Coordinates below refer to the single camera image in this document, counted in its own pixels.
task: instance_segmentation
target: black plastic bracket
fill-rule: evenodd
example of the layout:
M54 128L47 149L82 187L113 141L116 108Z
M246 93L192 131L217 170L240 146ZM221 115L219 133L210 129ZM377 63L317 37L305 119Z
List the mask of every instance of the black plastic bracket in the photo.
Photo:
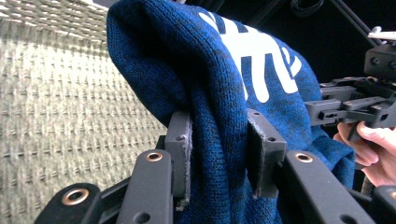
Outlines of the black plastic bracket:
M374 223L315 155L289 151L274 174L284 223Z
M191 134L192 121L189 113L175 112L164 139L164 149L171 155L173 163L173 196L184 198L184 203L188 203L190 199Z
M275 198L273 171L286 153L286 141L258 111L247 111L247 177L258 197Z
M367 50L364 73L396 81L396 44L388 43Z
M99 221L102 212L99 188L93 184L78 183L56 193L35 223L91 224Z
M173 223L169 153L154 149L137 157L117 223Z
M103 213L99 224L116 223L130 179L128 177L102 192Z
M324 100L337 99L339 101L350 100L350 96L356 91L351 86L321 88L321 96Z

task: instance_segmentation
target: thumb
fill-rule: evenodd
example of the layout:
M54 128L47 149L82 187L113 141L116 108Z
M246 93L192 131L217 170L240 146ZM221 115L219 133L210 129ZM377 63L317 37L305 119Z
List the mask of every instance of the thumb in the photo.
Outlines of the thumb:
M396 133L391 129L372 129L361 122L357 130L362 138L374 142L388 151L396 153Z

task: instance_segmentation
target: finger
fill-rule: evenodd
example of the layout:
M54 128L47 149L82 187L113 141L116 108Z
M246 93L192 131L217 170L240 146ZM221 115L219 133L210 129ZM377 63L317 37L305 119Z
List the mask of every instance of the finger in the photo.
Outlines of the finger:
M338 129L338 132L340 132L340 134L343 135L343 139L347 137L352 126L353 126L353 123L348 123L348 124L338 123L337 129Z
M391 129L371 129L361 122L358 133L362 138L372 141L385 148L389 153L396 155L396 132Z
M341 137L341 134L340 134L340 133L335 134L334 137L333 137L332 139L334 139L335 141L340 142L340 143L344 143L344 144L346 143L346 142L344 142L344 140L343 140L343 138Z
M347 131L350 130L348 127L341 126L339 127L338 130L340 131L340 133L338 135L336 134L334 137L337 138L341 137L340 142L343 142L349 145L350 147L353 147L356 151L356 154L359 155L360 158L362 158L364 161L370 162L370 164L378 162L379 160L378 154L376 154L370 148L370 146L367 143L365 143L362 139L356 142L351 142L347 140Z
M363 166L371 166L371 165L372 165L371 162L364 160L364 159L363 159L361 156L359 156L358 154L356 154L356 156L355 156L355 161L356 161L358 164L361 164L361 165L363 165Z

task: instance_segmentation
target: black plastic part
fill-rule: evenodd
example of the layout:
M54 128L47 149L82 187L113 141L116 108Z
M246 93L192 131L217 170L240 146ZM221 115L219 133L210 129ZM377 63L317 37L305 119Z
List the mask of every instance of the black plastic part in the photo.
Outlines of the black plastic part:
M346 190L349 192L349 194L358 202L358 204L364 209L364 211L369 212L372 198L364 195L362 193L357 192L356 190L353 189L348 189Z
M81 193L81 189L88 191L87 197L84 199L86 193ZM63 198L68 198L69 202L76 204L66 205L63 203ZM35 220L36 224L53 224L53 223L81 223L91 224L97 223L103 212L101 202L101 194L98 187L93 184L78 183L60 190L47 204L44 210Z
M350 100L352 94L355 91L356 91L356 88L351 87L351 86L329 87L329 88L321 88L320 89L323 99L325 99L325 100L337 99L339 101Z
M367 107L369 105L376 105L384 102L385 99L382 97L367 97L363 99L358 99L358 100L350 100L343 102L343 108L345 110L359 110L364 107Z
M379 96L382 98L391 99L396 97L396 89L393 84L389 85L388 81L384 82L384 80L366 78L364 80L355 82L354 86L360 92L364 93L364 96L360 98L367 96Z
M352 125L349 135L347 136L348 141L357 142L358 140L361 140L361 136L359 135L358 130L357 130L358 124L359 123L356 122Z
M364 123L370 128L392 128L396 126L396 102L395 98L388 99L379 105L370 106L369 112L374 115L373 120Z
M169 152L174 164L173 195L178 198L190 198L190 156L192 121L187 112L175 112L172 115L165 137L165 150Z
M158 137L157 145L155 145L155 149L164 149L165 148L165 137L166 135L160 135Z
M273 171L286 153L286 141L258 111L247 111L247 177L258 197L275 198Z
M310 101L305 102L306 109L308 110L308 116L311 121L311 126L323 125L335 123L337 121L336 116L320 118L322 111L334 111L341 107L341 101L336 99L322 100L322 101Z
M396 81L396 45L385 44L367 50L364 73L371 77Z
M103 214L99 224L116 223L130 178L102 192Z
M353 86L356 81L366 79L366 77L343 77L333 79L328 83L320 83L320 87L330 88L330 87L345 87Z
M395 223L396 186L380 186L374 190L371 215L378 224Z
M355 170L361 170L361 169L363 169L364 167L366 167L366 166L364 166L364 165L362 165L362 164L360 164L360 163L355 162Z
M289 151L283 164L276 167L274 178L284 223L374 223L311 153Z
M117 223L173 223L171 188L172 162L169 153L158 149L141 153L137 157Z
M361 193L367 196L371 196L374 188L374 184L369 180L367 176L365 176L363 179L363 183L361 184Z

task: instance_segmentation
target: hole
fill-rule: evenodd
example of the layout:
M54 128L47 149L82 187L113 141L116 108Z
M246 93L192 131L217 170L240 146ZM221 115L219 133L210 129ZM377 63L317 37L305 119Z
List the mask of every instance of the hole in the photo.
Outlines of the hole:
M90 192L87 189L71 189L62 198L64 205L76 205L84 202Z
M82 196L82 192L76 192L69 196L69 200L76 200Z
M334 117L337 117L337 115L336 114L326 115L326 119L332 119Z
M358 222L355 220L355 218L350 217L348 215L341 215L340 216L341 220L346 223L346 224L357 224Z
M160 161L163 158L163 154L159 152L149 153L146 157L147 161Z
M156 159L158 159L160 156L158 155L158 154L152 154L152 155L149 155L148 156L150 159L152 159L152 160L156 160Z
M377 59L376 57L373 57L370 60L370 62L371 62L372 65L379 65L379 59Z
M311 161L314 160L314 159L312 159L312 157L310 157L310 156L308 156L308 155L306 155L304 153L297 153L297 154L294 155L294 157L298 161L301 161L301 162L311 162Z
M384 121L387 117L388 117L388 115L383 115L383 116L381 117L381 121Z
M184 140L184 135L178 136L175 138L177 141L181 141Z
M149 214L147 213L139 213L134 216L134 222L136 223L147 223L150 219Z

